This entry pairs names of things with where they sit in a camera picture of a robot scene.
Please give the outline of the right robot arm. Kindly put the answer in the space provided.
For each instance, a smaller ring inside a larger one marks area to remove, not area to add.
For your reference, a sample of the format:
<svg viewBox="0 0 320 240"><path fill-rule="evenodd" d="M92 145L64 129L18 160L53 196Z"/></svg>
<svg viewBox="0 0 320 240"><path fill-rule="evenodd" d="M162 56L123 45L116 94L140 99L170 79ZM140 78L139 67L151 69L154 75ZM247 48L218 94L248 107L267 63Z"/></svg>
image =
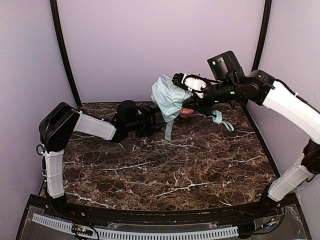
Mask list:
<svg viewBox="0 0 320 240"><path fill-rule="evenodd" d="M185 108L208 115L214 104L250 100L288 119L305 132L310 140L297 162L270 184L263 200L281 201L312 175L320 173L320 112L283 81L262 70L245 75L233 51L208 59L214 79L185 73L182 87L195 94Z"/></svg>

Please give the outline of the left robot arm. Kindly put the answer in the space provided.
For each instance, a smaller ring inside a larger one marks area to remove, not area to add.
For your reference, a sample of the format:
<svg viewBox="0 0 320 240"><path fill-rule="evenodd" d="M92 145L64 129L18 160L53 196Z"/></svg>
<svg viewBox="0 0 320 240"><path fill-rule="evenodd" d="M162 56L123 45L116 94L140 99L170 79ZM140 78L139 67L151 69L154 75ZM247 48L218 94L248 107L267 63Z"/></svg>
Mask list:
<svg viewBox="0 0 320 240"><path fill-rule="evenodd" d="M98 118L61 102L39 124L40 144L36 152L42 156L48 195L53 199L65 195L63 155L74 132L120 143L131 132L145 138L159 132L165 124L158 107L138 106L132 100L121 102L112 119Z"/></svg>

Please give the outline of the black corner post left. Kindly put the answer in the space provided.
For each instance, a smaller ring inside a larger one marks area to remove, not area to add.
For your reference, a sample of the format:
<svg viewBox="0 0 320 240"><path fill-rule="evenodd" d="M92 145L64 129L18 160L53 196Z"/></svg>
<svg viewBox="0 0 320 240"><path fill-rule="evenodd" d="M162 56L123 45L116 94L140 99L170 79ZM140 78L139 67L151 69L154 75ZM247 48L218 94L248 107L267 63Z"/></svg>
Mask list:
<svg viewBox="0 0 320 240"><path fill-rule="evenodd" d="M82 101L80 98L79 91L76 86L76 81L73 75L72 66L69 60L67 47L64 39L63 34L63 28L62 28L62 22L59 14L59 6L57 0L50 0L50 9L51 9L51 15L55 30L55 35L59 47L60 56L62 59L63 67L65 70L65 74L68 80L68 84L75 102L75 105L79 108L82 105Z"/></svg>

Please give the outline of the black front rail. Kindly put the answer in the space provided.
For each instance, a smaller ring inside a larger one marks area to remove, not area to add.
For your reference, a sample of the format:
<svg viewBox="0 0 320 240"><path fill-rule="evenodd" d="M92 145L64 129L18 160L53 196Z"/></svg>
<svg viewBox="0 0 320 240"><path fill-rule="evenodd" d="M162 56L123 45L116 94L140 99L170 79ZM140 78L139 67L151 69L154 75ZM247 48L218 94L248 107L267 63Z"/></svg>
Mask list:
<svg viewBox="0 0 320 240"><path fill-rule="evenodd" d="M190 211L137 211L92 207L74 203L65 203L68 212L74 212L74 219L93 225L106 226L109 223L182 225L219 222L220 224L244 224L260 217L279 216L279 207L271 208L258 215L258 202Z"/></svg>

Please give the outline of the black corner post right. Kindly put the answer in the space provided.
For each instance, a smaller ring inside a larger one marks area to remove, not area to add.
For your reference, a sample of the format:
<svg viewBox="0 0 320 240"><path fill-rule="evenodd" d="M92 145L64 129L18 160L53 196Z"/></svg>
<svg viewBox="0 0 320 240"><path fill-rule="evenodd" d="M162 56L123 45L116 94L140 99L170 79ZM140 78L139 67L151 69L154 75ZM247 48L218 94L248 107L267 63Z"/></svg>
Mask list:
<svg viewBox="0 0 320 240"><path fill-rule="evenodd" d="M252 68L251 68L252 72L259 68L259 65L262 59L269 21L270 21L271 8L272 8L272 0L265 0L257 47L254 55Z"/></svg>

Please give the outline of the mint green folding umbrella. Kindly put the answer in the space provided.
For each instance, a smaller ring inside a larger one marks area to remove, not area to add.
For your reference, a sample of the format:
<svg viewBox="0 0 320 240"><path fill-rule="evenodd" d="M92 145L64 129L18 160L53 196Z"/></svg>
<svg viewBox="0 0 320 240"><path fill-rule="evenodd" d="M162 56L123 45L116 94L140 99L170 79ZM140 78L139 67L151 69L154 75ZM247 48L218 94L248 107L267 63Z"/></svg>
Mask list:
<svg viewBox="0 0 320 240"><path fill-rule="evenodd" d="M194 92L175 86L172 78L164 74L152 85L151 99L159 107L166 122L165 140L171 140L174 120L180 114L184 101L191 97L192 93Z"/></svg>

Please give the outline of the red patterned white bowl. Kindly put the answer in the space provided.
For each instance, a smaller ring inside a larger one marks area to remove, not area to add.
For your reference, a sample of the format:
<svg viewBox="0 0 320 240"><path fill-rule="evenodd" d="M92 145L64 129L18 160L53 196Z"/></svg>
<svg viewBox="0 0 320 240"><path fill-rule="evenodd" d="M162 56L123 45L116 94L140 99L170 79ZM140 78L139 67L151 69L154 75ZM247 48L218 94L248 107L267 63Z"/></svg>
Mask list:
<svg viewBox="0 0 320 240"><path fill-rule="evenodd" d="M189 108L182 108L180 111L180 116L182 118L188 118L189 116L191 116L195 111L193 109L189 109Z"/></svg>

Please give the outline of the black corner post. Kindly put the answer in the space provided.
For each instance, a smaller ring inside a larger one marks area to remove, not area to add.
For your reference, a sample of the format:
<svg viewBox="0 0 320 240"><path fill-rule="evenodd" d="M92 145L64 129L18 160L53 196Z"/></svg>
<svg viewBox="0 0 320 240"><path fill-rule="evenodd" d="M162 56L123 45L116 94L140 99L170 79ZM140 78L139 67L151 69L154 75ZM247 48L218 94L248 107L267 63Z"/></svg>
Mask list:
<svg viewBox="0 0 320 240"><path fill-rule="evenodd" d="M252 72L259 68L259 65L262 59L269 21L270 21L271 8L272 8L272 0L265 0L257 47L254 55L252 68L251 68Z"/></svg>
<svg viewBox="0 0 320 240"><path fill-rule="evenodd" d="M76 81L73 75L72 66L69 60L67 47L64 39L63 34L63 28L62 28L62 22L59 14L59 6L57 0L50 0L50 9L51 9L51 15L55 30L55 35L59 47L60 56L62 59L63 67L65 70L65 74L68 80L68 84L75 102L75 105L79 108L82 105L82 101L80 98L79 91L76 86Z"/></svg>

